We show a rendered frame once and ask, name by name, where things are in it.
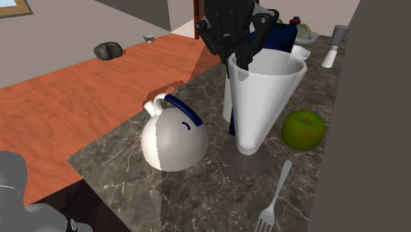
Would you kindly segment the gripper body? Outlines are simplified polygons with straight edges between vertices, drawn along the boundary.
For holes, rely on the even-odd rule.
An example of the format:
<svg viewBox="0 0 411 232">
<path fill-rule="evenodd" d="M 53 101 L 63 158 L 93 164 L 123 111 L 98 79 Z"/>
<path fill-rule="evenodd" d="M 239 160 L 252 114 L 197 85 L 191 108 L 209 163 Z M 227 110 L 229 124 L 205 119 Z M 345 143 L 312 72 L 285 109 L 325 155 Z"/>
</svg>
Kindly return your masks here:
<svg viewBox="0 0 411 232">
<path fill-rule="evenodd" d="M 204 20 L 208 30 L 231 34 L 248 31 L 256 3 L 254 0 L 204 0 Z"/>
</svg>

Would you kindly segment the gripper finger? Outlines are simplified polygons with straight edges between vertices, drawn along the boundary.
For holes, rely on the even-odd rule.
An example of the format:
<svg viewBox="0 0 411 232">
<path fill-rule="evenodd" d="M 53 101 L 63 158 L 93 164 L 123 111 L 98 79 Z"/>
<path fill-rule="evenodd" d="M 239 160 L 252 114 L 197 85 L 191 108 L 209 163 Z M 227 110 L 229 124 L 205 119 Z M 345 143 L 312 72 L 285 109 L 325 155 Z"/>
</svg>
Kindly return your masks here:
<svg viewBox="0 0 411 232">
<path fill-rule="evenodd" d="M 252 13 L 251 23 L 254 27 L 248 36 L 247 55 L 257 54 L 265 45 L 271 27 L 279 18 L 275 9 L 255 8 Z"/>
<path fill-rule="evenodd" d="M 228 65 L 228 59 L 234 53 L 237 66 L 248 70 L 249 25 L 250 19 L 242 22 L 237 19 L 217 19 L 214 25 L 208 19 L 202 19 L 195 24 L 195 29 L 209 51 L 213 55 L 219 55 L 222 64 Z"/>
</svg>

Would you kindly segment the brown wooden door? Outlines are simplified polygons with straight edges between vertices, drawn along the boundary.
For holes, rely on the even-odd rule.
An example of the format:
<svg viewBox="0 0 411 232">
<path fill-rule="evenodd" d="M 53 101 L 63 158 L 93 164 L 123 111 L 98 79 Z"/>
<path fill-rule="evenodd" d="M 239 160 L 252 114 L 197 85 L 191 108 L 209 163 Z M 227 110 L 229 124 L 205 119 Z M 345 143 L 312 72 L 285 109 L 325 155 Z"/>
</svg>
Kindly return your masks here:
<svg viewBox="0 0 411 232">
<path fill-rule="evenodd" d="M 196 29 L 196 23 L 204 17 L 204 0 L 193 0 L 194 4 L 194 39 L 200 39 L 200 35 Z"/>
</svg>

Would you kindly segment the white bowl with yellow fruit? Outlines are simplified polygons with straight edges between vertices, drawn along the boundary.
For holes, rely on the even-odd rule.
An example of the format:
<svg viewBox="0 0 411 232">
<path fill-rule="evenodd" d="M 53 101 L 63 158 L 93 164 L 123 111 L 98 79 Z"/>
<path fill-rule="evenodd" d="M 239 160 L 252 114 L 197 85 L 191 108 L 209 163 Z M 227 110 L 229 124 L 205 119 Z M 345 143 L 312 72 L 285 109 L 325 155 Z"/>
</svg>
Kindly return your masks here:
<svg viewBox="0 0 411 232">
<path fill-rule="evenodd" d="M 307 24 L 297 24 L 298 33 L 294 43 L 296 45 L 310 45 L 314 44 L 319 38 L 319 34 L 311 31 Z"/>
</svg>

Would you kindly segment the tall white conical vase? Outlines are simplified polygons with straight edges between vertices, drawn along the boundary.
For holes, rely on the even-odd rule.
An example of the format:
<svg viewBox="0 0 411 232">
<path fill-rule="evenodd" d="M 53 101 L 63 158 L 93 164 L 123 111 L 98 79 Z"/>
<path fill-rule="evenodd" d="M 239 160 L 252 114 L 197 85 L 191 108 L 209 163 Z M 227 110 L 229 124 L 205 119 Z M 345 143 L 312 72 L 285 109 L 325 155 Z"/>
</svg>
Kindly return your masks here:
<svg viewBox="0 0 411 232">
<path fill-rule="evenodd" d="M 308 68 L 299 56 L 262 49 L 244 70 L 228 59 L 236 147 L 255 154 Z"/>
</svg>

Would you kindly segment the white salt shaker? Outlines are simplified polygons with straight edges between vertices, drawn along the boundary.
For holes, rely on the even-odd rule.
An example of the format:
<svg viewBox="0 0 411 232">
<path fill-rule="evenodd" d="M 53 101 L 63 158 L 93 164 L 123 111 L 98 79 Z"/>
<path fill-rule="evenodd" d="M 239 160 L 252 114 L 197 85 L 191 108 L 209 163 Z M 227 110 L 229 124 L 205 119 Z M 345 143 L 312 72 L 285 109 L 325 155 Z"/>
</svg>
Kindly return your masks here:
<svg viewBox="0 0 411 232">
<path fill-rule="evenodd" d="M 338 50 L 337 45 L 333 45 L 331 49 L 327 52 L 327 55 L 325 56 L 321 66 L 326 69 L 330 69 L 333 66 L 333 63 L 335 61 L 335 58 L 337 56 L 337 50 Z"/>
</svg>

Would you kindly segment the dark grey lumpy cushion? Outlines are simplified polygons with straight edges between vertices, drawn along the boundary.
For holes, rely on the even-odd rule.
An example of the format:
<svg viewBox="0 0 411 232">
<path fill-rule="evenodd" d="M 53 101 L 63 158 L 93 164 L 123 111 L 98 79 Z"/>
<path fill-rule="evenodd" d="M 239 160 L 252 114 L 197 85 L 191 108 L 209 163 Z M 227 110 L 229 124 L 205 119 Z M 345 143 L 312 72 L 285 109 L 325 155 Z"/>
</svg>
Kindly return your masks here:
<svg viewBox="0 0 411 232">
<path fill-rule="evenodd" d="M 94 47 L 94 54 L 102 61 L 109 61 L 120 57 L 123 54 L 123 48 L 117 42 L 105 42 Z"/>
</svg>

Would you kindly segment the green apple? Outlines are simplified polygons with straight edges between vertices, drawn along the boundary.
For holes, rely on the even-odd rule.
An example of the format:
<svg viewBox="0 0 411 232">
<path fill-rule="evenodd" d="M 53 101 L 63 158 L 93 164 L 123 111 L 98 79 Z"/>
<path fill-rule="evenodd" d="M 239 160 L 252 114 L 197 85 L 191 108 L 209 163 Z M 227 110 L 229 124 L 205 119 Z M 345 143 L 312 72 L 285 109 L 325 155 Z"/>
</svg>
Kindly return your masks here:
<svg viewBox="0 0 411 232">
<path fill-rule="evenodd" d="M 322 141 L 326 128 L 318 114 L 308 110 L 293 111 L 284 120 L 281 139 L 288 147 L 306 152 Z"/>
</svg>

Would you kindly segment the silver fork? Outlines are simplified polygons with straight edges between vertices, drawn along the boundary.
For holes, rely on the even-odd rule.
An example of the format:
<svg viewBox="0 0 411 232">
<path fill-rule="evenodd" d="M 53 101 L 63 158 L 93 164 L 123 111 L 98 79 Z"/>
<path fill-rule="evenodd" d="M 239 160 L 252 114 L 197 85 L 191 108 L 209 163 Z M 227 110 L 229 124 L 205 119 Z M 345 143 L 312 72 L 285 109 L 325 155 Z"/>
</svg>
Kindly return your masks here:
<svg viewBox="0 0 411 232">
<path fill-rule="evenodd" d="M 261 211 L 254 232 L 272 232 L 275 223 L 275 203 L 279 197 L 279 193 L 287 179 L 291 167 L 292 162 L 289 159 L 286 160 L 283 164 L 273 200 L 266 209 Z"/>
</svg>

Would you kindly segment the window with wooden frame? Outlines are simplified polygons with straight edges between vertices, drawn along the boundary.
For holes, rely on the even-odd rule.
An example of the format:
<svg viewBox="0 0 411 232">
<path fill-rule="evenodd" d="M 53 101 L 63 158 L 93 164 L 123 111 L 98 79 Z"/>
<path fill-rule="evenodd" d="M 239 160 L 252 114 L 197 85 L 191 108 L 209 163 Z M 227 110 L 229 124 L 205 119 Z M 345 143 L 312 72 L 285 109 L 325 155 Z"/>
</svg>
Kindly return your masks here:
<svg viewBox="0 0 411 232">
<path fill-rule="evenodd" d="M 0 0 L 0 18 L 32 15 L 27 0 Z"/>
</svg>

